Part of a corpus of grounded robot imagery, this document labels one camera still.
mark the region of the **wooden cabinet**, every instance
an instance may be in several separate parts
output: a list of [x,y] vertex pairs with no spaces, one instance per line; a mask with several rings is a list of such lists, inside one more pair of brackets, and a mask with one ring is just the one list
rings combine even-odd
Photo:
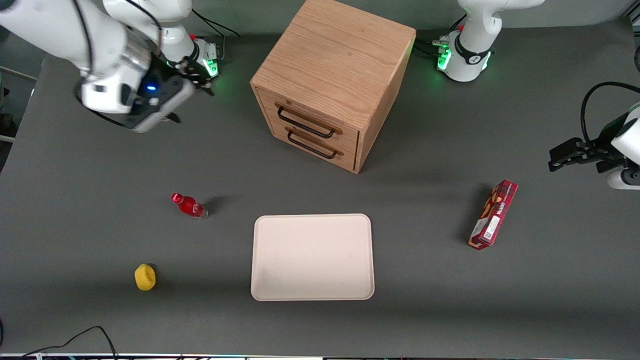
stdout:
[[415,30],[307,0],[250,83],[276,138],[358,173],[393,105]]

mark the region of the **gray table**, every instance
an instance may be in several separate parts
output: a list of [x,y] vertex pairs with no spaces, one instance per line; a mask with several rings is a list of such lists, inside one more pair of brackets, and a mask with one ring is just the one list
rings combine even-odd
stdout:
[[[357,176],[271,137],[248,82],[276,39],[229,42],[216,97],[144,135],[84,110],[77,70],[47,59],[0,176],[3,351],[102,325],[119,352],[640,356],[640,193],[594,165],[547,170],[592,85],[640,79],[627,21],[505,30],[469,84],[413,56]],[[596,94],[594,136],[636,100]],[[478,252],[465,241],[504,178],[520,189]],[[207,199],[210,218],[179,214],[176,191]],[[305,213],[370,216],[371,300],[252,299],[253,222]],[[153,291],[135,287],[140,263],[158,269]],[[87,334],[68,351],[108,347]]]

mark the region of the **red box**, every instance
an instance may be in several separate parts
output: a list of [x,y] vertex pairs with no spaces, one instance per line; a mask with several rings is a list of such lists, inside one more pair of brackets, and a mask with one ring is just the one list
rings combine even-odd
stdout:
[[471,233],[469,245],[477,250],[493,245],[517,189],[518,185],[509,180],[504,180],[493,188],[491,196],[484,204],[482,215]]

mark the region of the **plastic bottle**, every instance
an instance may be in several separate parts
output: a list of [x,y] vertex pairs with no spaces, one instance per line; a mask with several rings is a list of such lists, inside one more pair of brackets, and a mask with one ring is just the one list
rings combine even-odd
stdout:
[[209,211],[196,199],[190,196],[182,196],[179,193],[174,193],[171,196],[171,201],[178,204],[178,208],[181,212],[198,220],[205,219],[209,216]]

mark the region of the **yellow sponge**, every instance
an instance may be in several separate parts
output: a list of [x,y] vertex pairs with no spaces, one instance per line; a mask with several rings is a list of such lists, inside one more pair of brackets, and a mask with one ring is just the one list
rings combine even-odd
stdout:
[[156,272],[148,264],[138,266],[134,276],[136,278],[136,285],[138,285],[138,289],[142,291],[151,290],[156,284]]

